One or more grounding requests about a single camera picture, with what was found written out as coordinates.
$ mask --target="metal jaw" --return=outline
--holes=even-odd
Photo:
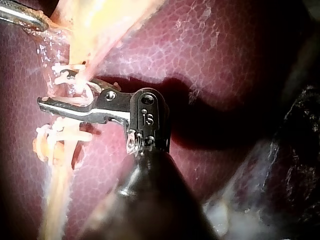
[[[123,93],[108,84],[103,84],[99,79],[93,79],[92,82],[100,87],[104,86],[101,94],[88,106],[76,106],[50,97],[38,97],[37,104],[44,112],[86,123],[106,124],[112,121],[121,124],[125,132],[128,154],[142,148],[156,148],[169,152],[169,108],[157,90],[142,88],[135,93]]]

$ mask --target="clip applier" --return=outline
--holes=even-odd
[[[102,85],[98,79],[92,82]],[[170,115],[155,89],[135,93],[105,86],[86,107],[38,98],[41,110],[87,123],[121,124],[132,168],[107,196],[98,226],[80,240],[214,240],[213,228],[169,155]]]

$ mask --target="metal grasper tip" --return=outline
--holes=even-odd
[[[76,106],[50,97],[38,97],[37,104],[44,112],[86,123],[106,124],[108,121],[106,114],[95,108],[95,101],[88,106]]]
[[[35,10],[10,0],[0,0],[0,20],[38,32],[44,32],[49,27]]]

